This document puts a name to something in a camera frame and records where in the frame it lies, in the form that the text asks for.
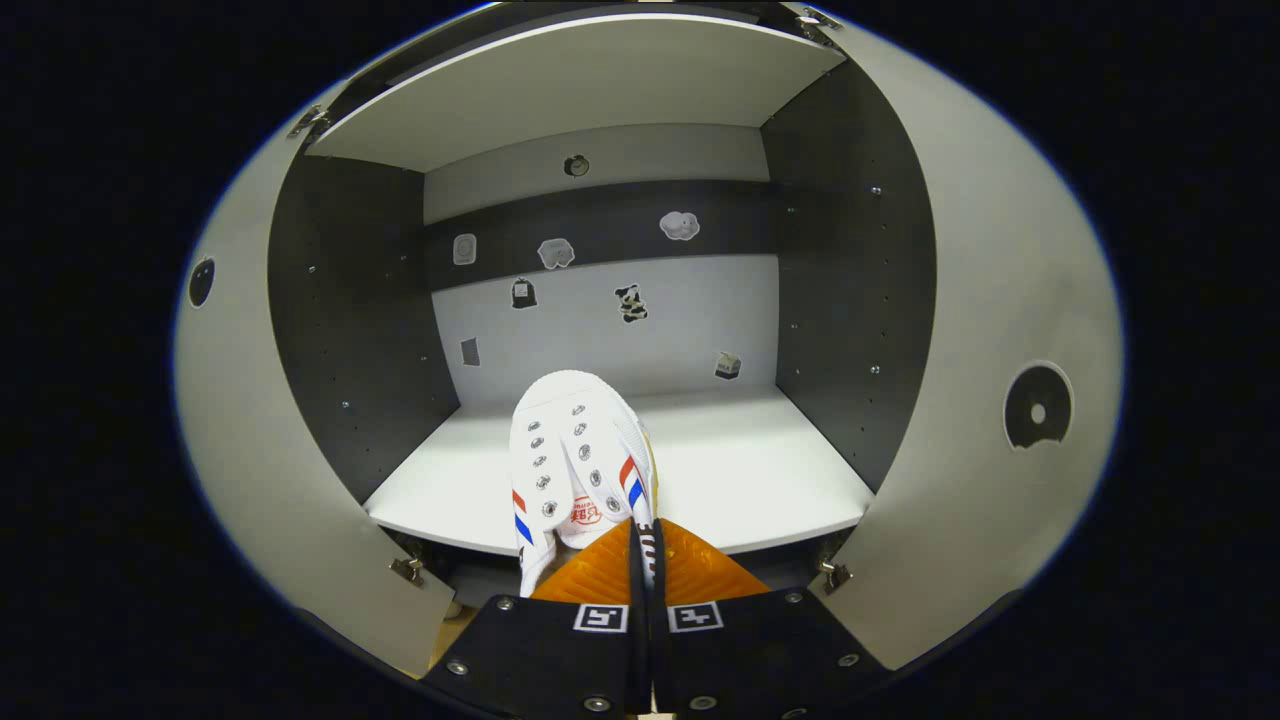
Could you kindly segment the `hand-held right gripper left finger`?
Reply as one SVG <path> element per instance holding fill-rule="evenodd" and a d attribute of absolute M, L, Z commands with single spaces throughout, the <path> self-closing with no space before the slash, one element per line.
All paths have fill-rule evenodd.
<path fill-rule="evenodd" d="M 648 601 L 630 521 L 566 570 L 613 573 L 609 598 L 490 597 L 420 682 L 465 716 L 639 716 L 649 710 Z"/>

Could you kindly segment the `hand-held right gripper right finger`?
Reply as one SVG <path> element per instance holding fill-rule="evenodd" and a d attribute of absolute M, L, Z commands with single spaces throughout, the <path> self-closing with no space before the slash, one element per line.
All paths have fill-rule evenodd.
<path fill-rule="evenodd" d="M 841 716 L 879 689 L 886 667 L 806 587 L 682 601 L 704 566 L 655 521 L 648 670 L 657 710 L 675 716 Z"/>

